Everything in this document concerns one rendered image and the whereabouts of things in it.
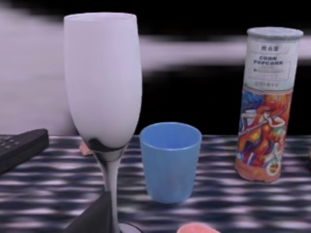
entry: champagne flute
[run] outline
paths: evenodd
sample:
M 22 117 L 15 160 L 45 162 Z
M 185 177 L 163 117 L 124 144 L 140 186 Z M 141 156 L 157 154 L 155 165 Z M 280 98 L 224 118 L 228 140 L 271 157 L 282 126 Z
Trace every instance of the champagne flute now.
M 137 19 L 127 13 L 84 13 L 64 18 L 65 77 L 74 124 L 93 151 L 111 192 L 113 233 L 139 233 L 118 223 L 117 173 L 134 134 L 142 76 Z

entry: blue cup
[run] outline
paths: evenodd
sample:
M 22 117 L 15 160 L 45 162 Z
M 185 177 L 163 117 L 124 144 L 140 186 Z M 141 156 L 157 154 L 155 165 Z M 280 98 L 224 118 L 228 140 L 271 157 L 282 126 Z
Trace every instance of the blue cup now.
M 201 132 L 191 125 L 163 122 L 147 126 L 139 137 L 148 195 L 166 204 L 189 198 Z

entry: white label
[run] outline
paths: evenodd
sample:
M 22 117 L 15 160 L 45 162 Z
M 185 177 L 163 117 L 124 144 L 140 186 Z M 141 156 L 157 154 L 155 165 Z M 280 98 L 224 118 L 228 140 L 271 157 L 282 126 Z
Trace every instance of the white label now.
M 299 41 L 256 41 L 248 38 L 244 84 L 259 91 L 294 87 Z

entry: table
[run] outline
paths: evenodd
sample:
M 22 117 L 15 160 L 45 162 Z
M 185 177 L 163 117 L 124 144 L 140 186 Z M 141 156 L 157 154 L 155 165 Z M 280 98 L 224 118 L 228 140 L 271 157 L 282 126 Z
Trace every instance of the table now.
M 58 233 L 104 190 L 95 159 L 78 136 L 51 136 L 41 155 L 0 176 L 1 233 Z M 138 137 L 122 159 L 119 218 L 145 233 L 174 233 L 202 221 L 222 233 L 309 233 L 311 136 L 288 137 L 282 177 L 273 184 L 241 179 L 233 169 L 235 136 L 204 136 L 193 195 L 165 205 L 146 194 Z

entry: can label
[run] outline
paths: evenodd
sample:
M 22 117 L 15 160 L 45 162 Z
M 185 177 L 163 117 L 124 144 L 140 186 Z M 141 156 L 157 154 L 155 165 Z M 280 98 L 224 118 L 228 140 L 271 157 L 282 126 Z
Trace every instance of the can label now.
M 248 39 L 235 164 L 245 179 L 272 182 L 280 176 L 297 45 Z

